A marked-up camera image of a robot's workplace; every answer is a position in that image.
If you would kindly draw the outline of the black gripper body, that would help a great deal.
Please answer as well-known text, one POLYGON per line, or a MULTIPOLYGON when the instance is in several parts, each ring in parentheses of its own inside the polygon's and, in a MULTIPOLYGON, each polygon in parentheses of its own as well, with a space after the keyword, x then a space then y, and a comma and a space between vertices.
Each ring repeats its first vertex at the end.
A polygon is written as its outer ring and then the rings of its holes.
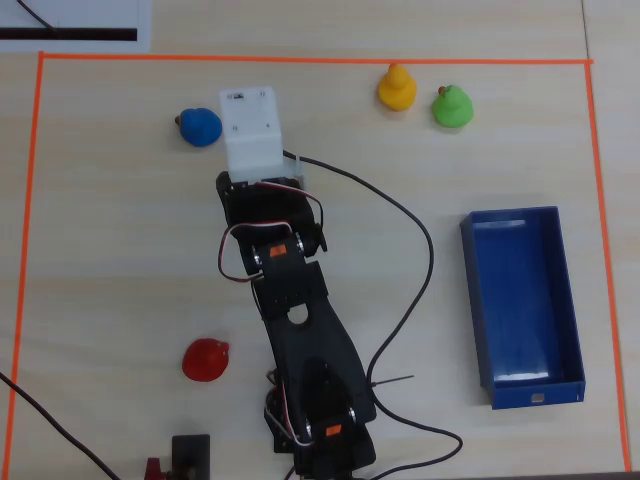
POLYGON ((320 205, 295 178, 233 183, 229 173, 223 171, 215 185, 227 220, 313 220, 309 201, 320 205))

